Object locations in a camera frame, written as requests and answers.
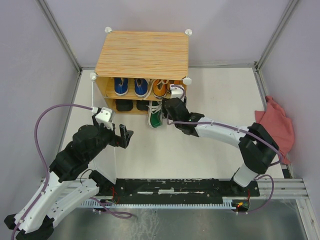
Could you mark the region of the green sneaker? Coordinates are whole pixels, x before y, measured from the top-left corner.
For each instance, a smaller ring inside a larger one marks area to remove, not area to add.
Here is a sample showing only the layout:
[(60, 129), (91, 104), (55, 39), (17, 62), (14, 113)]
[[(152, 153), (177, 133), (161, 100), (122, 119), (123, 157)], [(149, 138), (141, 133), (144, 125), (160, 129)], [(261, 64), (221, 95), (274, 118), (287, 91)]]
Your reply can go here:
[(149, 101), (147, 124), (150, 128), (156, 129), (163, 124), (163, 112), (161, 101)]

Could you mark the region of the orange sneaker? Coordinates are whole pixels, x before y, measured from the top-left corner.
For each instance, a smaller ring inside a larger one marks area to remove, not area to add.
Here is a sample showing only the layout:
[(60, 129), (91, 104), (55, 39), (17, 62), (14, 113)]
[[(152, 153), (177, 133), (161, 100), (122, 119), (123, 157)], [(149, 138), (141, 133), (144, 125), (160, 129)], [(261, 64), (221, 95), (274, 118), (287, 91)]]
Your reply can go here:
[(171, 85), (179, 85), (180, 81), (179, 80), (169, 80), (167, 85), (166, 85), (166, 90), (168, 93), (171, 93)]
[(168, 80), (164, 79), (146, 79), (148, 83), (148, 92), (146, 96), (143, 98), (146, 100), (151, 93), (153, 93), (154, 97), (157, 99), (164, 98), (167, 94), (167, 84)]

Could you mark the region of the blue sneaker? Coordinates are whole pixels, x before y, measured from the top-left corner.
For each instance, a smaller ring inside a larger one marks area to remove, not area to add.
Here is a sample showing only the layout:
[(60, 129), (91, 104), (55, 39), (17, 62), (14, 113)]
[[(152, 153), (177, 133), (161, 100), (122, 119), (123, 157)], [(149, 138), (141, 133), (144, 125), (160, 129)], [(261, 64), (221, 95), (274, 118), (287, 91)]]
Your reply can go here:
[(124, 96), (128, 93), (128, 78), (115, 77), (114, 78), (114, 91), (117, 96)]
[(137, 97), (144, 98), (148, 93), (148, 82), (144, 78), (134, 80), (134, 92)]

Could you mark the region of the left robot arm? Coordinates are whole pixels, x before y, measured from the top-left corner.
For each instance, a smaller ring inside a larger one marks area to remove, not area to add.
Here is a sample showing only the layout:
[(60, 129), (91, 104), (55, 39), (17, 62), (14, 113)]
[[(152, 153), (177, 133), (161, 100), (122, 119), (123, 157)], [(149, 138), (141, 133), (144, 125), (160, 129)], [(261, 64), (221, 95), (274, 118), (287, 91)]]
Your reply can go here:
[(115, 185), (97, 170), (67, 196), (59, 195), (88, 169), (89, 163), (107, 146), (127, 148), (134, 132), (121, 124), (120, 135), (103, 124), (83, 125), (72, 141), (59, 152), (49, 166), (48, 174), (27, 205), (8, 215), (5, 225), (13, 240), (47, 240), (63, 218), (78, 205), (97, 194), (106, 195)]

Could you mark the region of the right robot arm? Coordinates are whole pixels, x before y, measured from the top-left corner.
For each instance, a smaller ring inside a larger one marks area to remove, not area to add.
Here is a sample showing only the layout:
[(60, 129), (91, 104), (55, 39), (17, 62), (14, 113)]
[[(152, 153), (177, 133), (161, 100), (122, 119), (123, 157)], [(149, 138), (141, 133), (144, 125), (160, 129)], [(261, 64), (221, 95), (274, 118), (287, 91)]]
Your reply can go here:
[(236, 196), (247, 191), (248, 185), (257, 176), (264, 175), (273, 163), (275, 156), (282, 155), (279, 146), (268, 131), (259, 123), (250, 126), (232, 126), (214, 121), (204, 114), (188, 111), (179, 98), (165, 99), (162, 109), (170, 125), (188, 136), (210, 138), (239, 149), (243, 164), (235, 172), (229, 183), (231, 193)]

